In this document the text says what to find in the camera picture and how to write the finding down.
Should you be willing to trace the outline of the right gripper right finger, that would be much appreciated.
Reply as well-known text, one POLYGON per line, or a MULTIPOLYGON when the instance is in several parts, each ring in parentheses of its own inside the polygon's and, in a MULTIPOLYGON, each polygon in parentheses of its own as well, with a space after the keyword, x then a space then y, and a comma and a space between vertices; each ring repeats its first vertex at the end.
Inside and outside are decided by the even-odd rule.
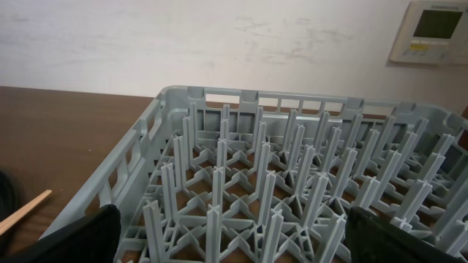
POLYGON ((362 207, 352 207, 345 226, 352 263, 460 263, 461 260, 362 207))

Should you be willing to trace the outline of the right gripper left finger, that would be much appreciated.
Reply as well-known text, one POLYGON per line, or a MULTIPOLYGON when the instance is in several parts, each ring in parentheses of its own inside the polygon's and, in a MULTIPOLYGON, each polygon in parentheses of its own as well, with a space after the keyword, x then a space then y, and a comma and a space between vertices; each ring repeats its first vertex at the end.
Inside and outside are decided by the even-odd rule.
POLYGON ((1 263, 112 262, 121 234, 121 214, 105 205, 79 218, 1 263))

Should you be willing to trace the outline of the wooden chopstick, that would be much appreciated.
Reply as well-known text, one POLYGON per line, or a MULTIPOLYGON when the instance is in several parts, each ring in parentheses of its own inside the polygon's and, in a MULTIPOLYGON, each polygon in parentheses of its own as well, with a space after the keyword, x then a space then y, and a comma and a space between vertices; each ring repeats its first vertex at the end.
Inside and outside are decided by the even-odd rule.
POLYGON ((39 196, 28 202, 26 205, 15 211, 1 222, 1 235, 12 228, 19 220, 31 212, 37 205, 48 198, 52 193, 50 189, 42 192, 39 196))

